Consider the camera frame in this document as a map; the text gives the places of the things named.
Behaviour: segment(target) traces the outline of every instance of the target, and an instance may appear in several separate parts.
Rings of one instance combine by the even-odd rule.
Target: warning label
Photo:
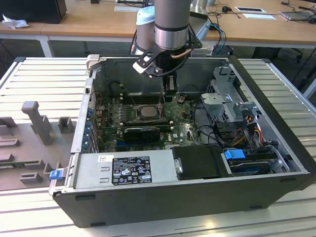
[[[112,184],[142,184],[152,182],[149,157],[114,158]]]

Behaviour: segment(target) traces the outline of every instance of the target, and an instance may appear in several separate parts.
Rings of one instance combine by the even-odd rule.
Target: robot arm
[[[142,9],[139,14],[154,12],[151,24],[137,24],[137,45],[143,54],[133,67],[149,77],[163,77],[165,90],[169,78],[176,81],[176,71],[194,48],[201,47],[189,24],[192,0],[157,0],[155,8]]]

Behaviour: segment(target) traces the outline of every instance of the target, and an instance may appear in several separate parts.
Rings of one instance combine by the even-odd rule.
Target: blue latch
[[[49,174],[50,180],[60,180],[63,179],[63,171],[62,170],[53,170]]]
[[[240,149],[231,149],[224,152],[226,159],[245,159],[245,154]]]

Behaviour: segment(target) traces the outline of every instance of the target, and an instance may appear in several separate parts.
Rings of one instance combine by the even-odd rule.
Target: metal bracket
[[[92,71],[92,70],[98,68],[100,66],[99,65],[100,62],[101,62],[101,59],[100,59],[100,55],[99,54],[90,54],[90,55],[88,55],[87,62],[86,62],[87,70],[88,71]]]

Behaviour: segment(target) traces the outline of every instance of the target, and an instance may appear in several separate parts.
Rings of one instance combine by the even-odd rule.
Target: desk
[[[262,8],[266,14],[278,14],[282,11],[292,11],[292,8],[281,5],[281,0],[221,0],[221,3],[229,4],[234,12],[239,12],[235,6]],[[312,7],[316,3],[291,0],[291,5],[297,11],[298,7]],[[208,11],[222,10],[218,4],[207,9]],[[261,46],[261,47],[295,47],[314,48],[316,46],[316,26],[307,22],[287,21],[281,15],[273,15],[276,20],[247,19],[239,14],[221,14],[218,19],[221,29],[226,33],[226,45],[235,46]],[[214,33],[208,33],[206,40],[212,40]]]
[[[222,0],[237,12],[235,6],[258,7],[267,13],[291,11],[280,0]],[[25,29],[12,30],[0,26],[0,38],[39,40],[46,57],[54,55],[51,40],[75,41],[115,41],[131,42],[136,29],[136,12],[114,11],[115,3],[66,0],[67,14],[61,24],[30,23]],[[311,7],[310,2],[291,0],[291,4]],[[314,48],[316,46],[316,26],[307,22],[287,22],[281,15],[276,20],[247,19],[242,14],[222,14],[219,18],[221,28],[227,36],[226,45]],[[219,36],[216,31],[208,32],[205,45],[211,48]]]

